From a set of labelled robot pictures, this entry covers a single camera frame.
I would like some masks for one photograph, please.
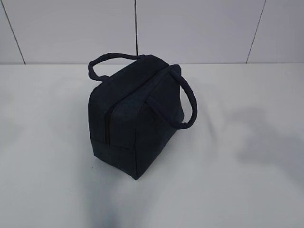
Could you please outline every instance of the fabric handle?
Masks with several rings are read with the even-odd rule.
[[[98,63],[107,61],[109,59],[113,59],[113,58],[126,58],[126,59],[131,59],[131,60],[137,60],[140,59],[142,57],[144,57],[145,55],[139,55],[139,56],[131,56],[131,55],[127,55],[127,54],[122,54],[122,53],[108,53],[108,54],[104,54],[100,57],[98,57],[97,59],[91,61],[88,65],[88,69],[89,69],[89,77],[92,80],[95,81],[99,81],[99,82],[103,82],[107,79],[109,79],[109,76],[107,75],[103,75],[103,76],[98,76],[95,71],[93,70],[93,67],[95,65],[97,65]]]
[[[197,102],[196,102],[196,98],[195,95],[192,91],[192,89],[190,88],[189,84],[187,83],[187,81],[178,73],[171,71],[170,74],[172,75],[172,77],[180,84],[180,86],[182,87],[182,89],[185,91],[191,107],[192,107],[192,115],[191,118],[189,120],[189,122],[187,123],[179,123],[178,121],[172,119],[172,117],[170,116],[170,114],[168,113],[168,111],[166,111],[154,98],[152,98],[151,96],[148,97],[147,99],[147,103],[150,105],[150,107],[154,110],[154,112],[165,122],[167,122],[168,124],[170,124],[173,128],[179,130],[179,129],[187,129],[190,128],[197,117],[198,114],[198,109],[197,109]]]

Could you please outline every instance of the white surface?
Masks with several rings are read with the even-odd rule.
[[[304,227],[304,65],[182,72],[197,121],[134,181],[93,156],[86,65],[0,66],[0,227]]]
[[[3,3],[27,64],[86,64],[108,52],[136,52],[133,0]]]
[[[267,0],[249,62],[303,63],[303,12],[303,0]]]
[[[139,0],[140,53],[172,63],[245,63],[264,0]]]
[[[23,64],[9,22],[0,3],[0,64]]]

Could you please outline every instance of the zipper track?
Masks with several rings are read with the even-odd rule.
[[[104,115],[104,136],[105,136],[105,144],[110,145],[111,138],[110,138],[110,126],[111,126],[111,120],[112,120],[112,113],[117,106],[118,103],[112,105],[108,111]]]

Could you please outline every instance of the white table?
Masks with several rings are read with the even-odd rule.
[[[86,65],[0,66],[0,227],[303,228],[304,65],[182,71],[197,121],[134,181],[93,156]]]

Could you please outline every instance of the bag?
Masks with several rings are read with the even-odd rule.
[[[97,76],[93,66],[113,58],[136,61],[111,77]],[[88,70],[92,80],[103,82],[92,91],[88,104],[93,153],[137,180],[177,129],[193,125],[193,91],[179,65],[169,66],[153,55],[108,53],[90,62]],[[188,123],[181,123],[180,86],[192,106]]]

